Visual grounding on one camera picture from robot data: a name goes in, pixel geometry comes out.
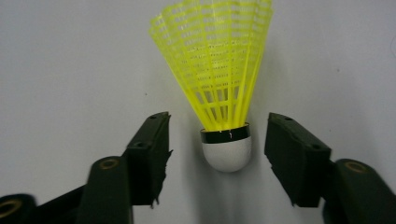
yellow plastic mesh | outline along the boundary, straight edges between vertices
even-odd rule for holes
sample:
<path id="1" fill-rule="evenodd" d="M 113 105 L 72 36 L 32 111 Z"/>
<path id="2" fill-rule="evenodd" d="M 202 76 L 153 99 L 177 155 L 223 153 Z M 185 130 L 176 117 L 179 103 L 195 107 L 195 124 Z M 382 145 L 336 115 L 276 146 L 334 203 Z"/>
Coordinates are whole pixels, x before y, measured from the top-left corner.
<path id="1" fill-rule="evenodd" d="M 185 0 L 149 33 L 209 132 L 245 124 L 273 11 L 271 0 Z"/>

screw hole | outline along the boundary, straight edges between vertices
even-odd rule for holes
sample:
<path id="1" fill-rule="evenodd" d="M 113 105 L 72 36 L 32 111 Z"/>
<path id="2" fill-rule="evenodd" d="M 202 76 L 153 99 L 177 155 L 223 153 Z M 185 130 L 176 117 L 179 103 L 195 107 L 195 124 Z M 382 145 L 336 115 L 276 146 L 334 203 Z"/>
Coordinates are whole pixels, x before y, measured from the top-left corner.
<path id="1" fill-rule="evenodd" d="M 0 218 L 7 217 L 20 209 L 22 202 L 18 199 L 11 199 L 0 203 Z"/>
<path id="2" fill-rule="evenodd" d="M 119 165 L 119 161 L 115 159 L 108 159 L 102 161 L 99 166 L 102 170 L 108 170 Z"/>
<path id="3" fill-rule="evenodd" d="M 312 145 L 312 148 L 314 148 L 314 149 L 320 149 L 320 145 L 313 144 L 313 145 Z"/>
<path id="4" fill-rule="evenodd" d="M 361 163 L 355 162 L 355 161 L 348 161 L 345 163 L 346 168 L 348 168 L 351 171 L 354 171 L 356 173 L 366 173 L 367 172 L 367 167 Z"/>
<path id="5" fill-rule="evenodd" d="M 145 144 L 142 143 L 142 142 L 136 142 L 136 143 L 134 143 L 134 146 L 135 146 L 135 147 L 144 147 Z"/>

yellow shuttlecock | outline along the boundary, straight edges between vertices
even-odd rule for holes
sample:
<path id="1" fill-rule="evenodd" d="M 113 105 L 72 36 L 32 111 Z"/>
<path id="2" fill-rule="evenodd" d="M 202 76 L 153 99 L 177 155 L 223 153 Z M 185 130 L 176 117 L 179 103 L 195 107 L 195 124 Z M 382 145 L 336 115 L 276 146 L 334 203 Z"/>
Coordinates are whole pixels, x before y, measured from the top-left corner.
<path id="1" fill-rule="evenodd" d="M 220 171 L 250 157 L 246 118 L 272 13 L 271 0 L 185 0 L 151 21 L 151 37 L 205 127 L 205 157 Z"/>

white background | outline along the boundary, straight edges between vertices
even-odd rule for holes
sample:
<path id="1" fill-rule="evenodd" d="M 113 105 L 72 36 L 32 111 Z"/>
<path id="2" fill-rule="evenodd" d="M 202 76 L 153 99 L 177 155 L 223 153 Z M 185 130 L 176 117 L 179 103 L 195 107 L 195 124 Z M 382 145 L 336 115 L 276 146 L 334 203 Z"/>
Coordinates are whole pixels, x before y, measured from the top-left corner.
<path id="1" fill-rule="evenodd" d="M 81 186 L 162 111 L 175 151 L 161 204 L 135 207 L 137 224 L 322 223 L 319 208 L 290 205 L 262 153 L 269 112 L 396 190 L 396 1 L 275 0 L 248 115 L 253 157 L 235 174 L 207 165 L 202 126 L 149 37 L 149 20 L 173 3 L 0 1 L 0 196 L 42 204 Z"/>

white cork base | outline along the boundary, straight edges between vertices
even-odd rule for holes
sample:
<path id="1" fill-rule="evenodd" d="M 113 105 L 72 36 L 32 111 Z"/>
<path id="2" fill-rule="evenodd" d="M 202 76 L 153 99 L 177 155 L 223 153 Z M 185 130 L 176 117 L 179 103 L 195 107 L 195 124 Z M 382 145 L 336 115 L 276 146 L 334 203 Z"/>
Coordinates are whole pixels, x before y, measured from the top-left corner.
<path id="1" fill-rule="evenodd" d="M 202 143 L 207 162 L 221 172 L 235 172 L 250 160 L 251 137 L 238 141 L 207 144 Z"/>

